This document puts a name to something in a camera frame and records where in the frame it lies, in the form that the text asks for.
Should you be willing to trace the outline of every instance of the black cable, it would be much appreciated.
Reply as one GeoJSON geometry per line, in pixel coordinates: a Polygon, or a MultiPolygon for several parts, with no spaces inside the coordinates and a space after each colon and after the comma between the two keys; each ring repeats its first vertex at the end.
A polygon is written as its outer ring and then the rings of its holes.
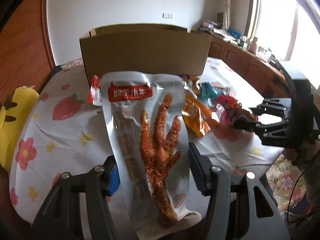
{"type": "Polygon", "coordinates": [[[294,186],[293,186],[293,189],[292,189],[292,192],[291,192],[291,195],[290,195],[290,199],[289,199],[288,208],[287,208],[287,223],[288,223],[288,224],[292,224],[292,223],[294,223],[294,222],[296,222],[296,221],[299,220],[299,219],[296,219],[296,220],[294,220],[294,221],[289,222],[289,209],[290,209],[290,203],[291,203],[291,199],[292,199],[292,196],[293,196],[294,189],[295,189],[295,187],[296,187],[299,179],[300,179],[300,178],[303,176],[303,174],[311,167],[311,165],[315,162],[315,160],[316,160],[316,158],[319,156],[319,154],[320,154],[320,149],[318,150],[317,154],[311,158],[309,166],[300,174],[300,176],[298,177],[296,183],[295,183],[294,186]]]}

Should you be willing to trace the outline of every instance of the window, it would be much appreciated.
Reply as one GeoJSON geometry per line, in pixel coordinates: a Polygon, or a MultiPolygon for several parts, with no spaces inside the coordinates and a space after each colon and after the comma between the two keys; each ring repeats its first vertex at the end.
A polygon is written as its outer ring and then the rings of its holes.
{"type": "Polygon", "coordinates": [[[257,0],[256,8],[251,37],[278,60],[293,62],[317,89],[320,34],[305,10],[296,0],[257,0]]]}

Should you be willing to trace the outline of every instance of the orange snack package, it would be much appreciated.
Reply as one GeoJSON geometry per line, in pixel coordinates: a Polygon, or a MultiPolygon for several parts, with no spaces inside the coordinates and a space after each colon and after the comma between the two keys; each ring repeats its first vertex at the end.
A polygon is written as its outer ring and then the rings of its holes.
{"type": "Polygon", "coordinates": [[[216,114],[190,94],[186,95],[186,101],[182,108],[182,117],[186,126],[198,137],[206,135],[219,123],[216,114]]]}

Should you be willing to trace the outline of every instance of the yellow star print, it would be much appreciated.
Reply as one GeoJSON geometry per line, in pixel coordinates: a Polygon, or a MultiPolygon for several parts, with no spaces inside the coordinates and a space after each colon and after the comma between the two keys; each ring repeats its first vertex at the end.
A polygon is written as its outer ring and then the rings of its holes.
{"type": "Polygon", "coordinates": [[[87,142],[92,141],[94,139],[90,138],[89,133],[82,133],[81,138],[79,139],[79,142],[82,143],[82,145],[85,145],[87,142]]]}
{"type": "Polygon", "coordinates": [[[53,143],[53,141],[51,141],[45,147],[47,148],[47,152],[52,153],[52,150],[56,147],[56,145],[53,143]]]}
{"type": "Polygon", "coordinates": [[[259,148],[257,148],[257,147],[253,147],[252,148],[252,153],[254,154],[254,155],[256,155],[256,156],[260,156],[260,149],[259,148]]]}
{"type": "Polygon", "coordinates": [[[38,192],[35,191],[35,187],[28,188],[29,194],[28,197],[31,198],[31,201],[34,202],[38,197],[38,192]]]}

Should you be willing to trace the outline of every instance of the yellow plush toy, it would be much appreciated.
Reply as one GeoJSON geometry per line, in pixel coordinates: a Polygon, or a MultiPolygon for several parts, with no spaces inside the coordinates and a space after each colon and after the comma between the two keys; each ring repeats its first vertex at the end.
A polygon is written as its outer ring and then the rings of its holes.
{"type": "Polygon", "coordinates": [[[39,97],[33,88],[17,88],[0,109],[0,164],[9,173],[13,153],[28,115],[39,97]]]}

